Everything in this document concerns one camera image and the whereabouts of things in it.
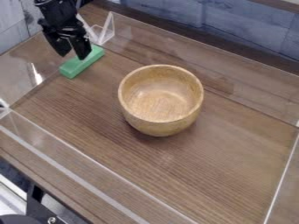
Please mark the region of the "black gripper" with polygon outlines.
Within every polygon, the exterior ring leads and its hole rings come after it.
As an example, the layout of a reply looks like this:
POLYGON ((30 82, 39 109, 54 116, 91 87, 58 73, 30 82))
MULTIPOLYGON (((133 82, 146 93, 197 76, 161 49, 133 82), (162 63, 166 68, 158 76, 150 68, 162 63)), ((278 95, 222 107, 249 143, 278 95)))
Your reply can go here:
POLYGON ((79 59, 85 60, 91 53, 91 43, 78 19, 75 0, 34 0, 34 5, 43 14, 38 24, 55 52, 65 57, 74 48, 79 59))

